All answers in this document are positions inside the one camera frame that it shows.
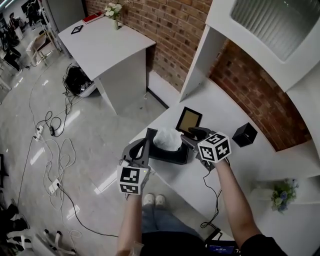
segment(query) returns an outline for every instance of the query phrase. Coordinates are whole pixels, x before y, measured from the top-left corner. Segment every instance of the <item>black bag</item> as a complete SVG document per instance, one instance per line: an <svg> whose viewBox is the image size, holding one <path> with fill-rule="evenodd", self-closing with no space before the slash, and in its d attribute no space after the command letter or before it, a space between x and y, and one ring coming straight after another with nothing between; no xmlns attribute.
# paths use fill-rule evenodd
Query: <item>black bag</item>
<svg viewBox="0 0 320 256"><path fill-rule="evenodd" d="M76 96L83 93L92 83L93 82L78 66L69 65L63 77L64 87Z"/></svg>

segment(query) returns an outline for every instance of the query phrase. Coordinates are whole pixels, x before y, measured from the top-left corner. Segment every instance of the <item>white flower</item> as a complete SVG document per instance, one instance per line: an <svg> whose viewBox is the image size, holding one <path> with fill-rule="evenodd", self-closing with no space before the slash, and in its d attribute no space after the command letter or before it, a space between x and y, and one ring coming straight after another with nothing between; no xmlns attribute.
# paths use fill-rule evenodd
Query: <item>white flower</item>
<svg viewBox="0 0 320 256"><path fill-rule="evenodd" d="M280 198L280 197L278 197L278 198L276 198L275 200L274 200L274 204L276 205L276 206L280 206L281 205L281 203L282 203L282 199Z"/></svg>

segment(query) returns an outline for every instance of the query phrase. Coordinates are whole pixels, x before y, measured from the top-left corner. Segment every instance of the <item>red book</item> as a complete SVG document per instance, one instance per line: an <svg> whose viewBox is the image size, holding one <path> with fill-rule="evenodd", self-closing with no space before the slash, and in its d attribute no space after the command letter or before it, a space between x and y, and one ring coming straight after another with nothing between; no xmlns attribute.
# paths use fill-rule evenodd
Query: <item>red book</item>
<svg viewBox="0 0 320 256"><path fill-rule="evenodd" d="M99 11L99 12L97 12L97 13L95 13L95 14L92 14L92 15L84 18L82 21L83 21L85 24L88 24L88 23L90 23L90 22L93 22L93 21L95 21L95 20L97 20L97 19L102 18L103 16L104 16L103 13L102 13L101 11Z"/></svg>

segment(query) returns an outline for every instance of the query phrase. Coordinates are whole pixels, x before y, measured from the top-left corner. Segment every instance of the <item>black box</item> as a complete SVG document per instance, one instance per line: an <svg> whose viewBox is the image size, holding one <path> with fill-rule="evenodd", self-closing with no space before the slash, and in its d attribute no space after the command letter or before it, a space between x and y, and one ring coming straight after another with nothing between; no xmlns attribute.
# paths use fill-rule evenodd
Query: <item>black box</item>
<svg viewBox="0 0 320 256"><path fill-rule="evenodd" d="M146 139L150 141L149 158L161 160L177 165L184 165L188 160L189 148L186 144L182 143L181 147L177 151L167 151L158 148L154 144L154 137L156 136L158 130L148 128L146 131Z"/></svg>
<svg viewBox="0 0 320 256"><path fill-rule="evenodd" d="M238 128L233 135L232 139L238 144L240 148L254 143L257 136L257 131L250 123L246 123L244 126Z"/></svg>

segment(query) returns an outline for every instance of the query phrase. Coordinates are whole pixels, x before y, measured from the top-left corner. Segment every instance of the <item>small plant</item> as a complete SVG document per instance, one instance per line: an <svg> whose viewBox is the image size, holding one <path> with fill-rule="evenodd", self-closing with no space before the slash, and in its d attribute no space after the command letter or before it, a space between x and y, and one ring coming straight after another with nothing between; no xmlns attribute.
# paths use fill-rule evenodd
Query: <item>small plant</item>
<svg viewBox="0 0 320 256"><path fill-rule="evenodd" d="M120 15L120 11L122 9L122 5L120 3L113 3L110 2L106 7L105 7L105 16L116 20L117 17Z"/></svg>
<svg viewBox="0 0 320 256"><path fill-rule="evenodd" d="M272 210L282 213L288 209L288 205L293 202L296 197L296 188L298 188L296 179L285 179L276 182L272 193Z"/></svg>

